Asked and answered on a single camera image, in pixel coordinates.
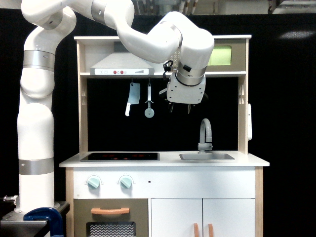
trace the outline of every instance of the white countertop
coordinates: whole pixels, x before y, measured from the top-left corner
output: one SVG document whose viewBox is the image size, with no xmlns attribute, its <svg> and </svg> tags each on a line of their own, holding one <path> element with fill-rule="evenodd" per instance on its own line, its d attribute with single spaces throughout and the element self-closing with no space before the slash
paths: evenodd
<svg viewBox="0 0 316 237">
<path fill-rule="evenodd" d="M 87 152 L 80 156 L 77 154 L 59 164 L 59 167 L 166 167 L 166 166 L 269 166 L 269 162 L 252 154 L 243 154 L 238 151 L 212 151 L 212 153 L 229 154 L 235 160 L 181 160 L 180 154 L 197 154 L 198 151 L 183 152 L 158 152 L 159 160 L 130 161 L 130 160 L 108 160 L 108 161 L 85 161 L 80 160 L 93 152 Z"/>
</svg>

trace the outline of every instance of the green display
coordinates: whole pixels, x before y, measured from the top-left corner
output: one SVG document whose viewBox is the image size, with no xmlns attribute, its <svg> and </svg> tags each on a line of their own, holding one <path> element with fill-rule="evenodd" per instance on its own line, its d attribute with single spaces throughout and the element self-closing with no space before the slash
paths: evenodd
<svg viewBox="0 0 316 237">
<path fill-rule="evenodd" d="M 208 61 L 208 66 L 226 66 L 232 62 L 231 46 L 215 46 Z"/>
</svg>

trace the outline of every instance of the oven door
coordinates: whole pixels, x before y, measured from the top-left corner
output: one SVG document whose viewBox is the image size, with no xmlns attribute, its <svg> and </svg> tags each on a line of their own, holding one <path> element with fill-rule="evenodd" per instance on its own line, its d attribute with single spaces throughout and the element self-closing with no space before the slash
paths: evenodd
<svg viewBox="0 0 316 237">
<path fill-rule="evenodd" d="M 148 237 L 148 199 L 75 199 L 75 237 Z"/>
</svg>

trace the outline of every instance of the metal sink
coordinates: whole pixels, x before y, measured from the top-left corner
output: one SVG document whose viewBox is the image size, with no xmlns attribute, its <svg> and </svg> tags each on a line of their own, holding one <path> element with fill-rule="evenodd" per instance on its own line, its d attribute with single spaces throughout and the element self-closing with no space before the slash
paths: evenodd
<svg viewBox="0 0 316 237">
<path fill-rule="evenodd" d="M 234 160 L 229 154 L 216 153 L 198 153 L 198 154 L 180 154 L 182 160 Z"/>
</svg>

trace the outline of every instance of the hanging utensil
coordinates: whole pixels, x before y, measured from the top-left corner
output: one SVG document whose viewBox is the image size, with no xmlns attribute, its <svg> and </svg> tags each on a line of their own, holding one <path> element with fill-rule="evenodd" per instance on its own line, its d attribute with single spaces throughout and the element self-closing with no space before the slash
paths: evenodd
<svg viewBox="0 0 316 237">
<path fill-rule="evenodd" d="M 145 110 L 145 116 L 147 118 L 152 118 L 155 114 L 154 110 L 151 108 L 151 103 L 153 103 L 152 101 L 152 85 L 148 84 L 148 87 L 147 87 L 147 101 L 145 103 L 148 102 L 148 108 Z"/>
<path fill-rule="evenodd" d="M 140 84 L 139 83 L 131 83 L 129 85 L 129 96 L 126 105 L 125 115 L 129 116 L 130 105 L 139 104 L 140 98 Z"/>
</svg>

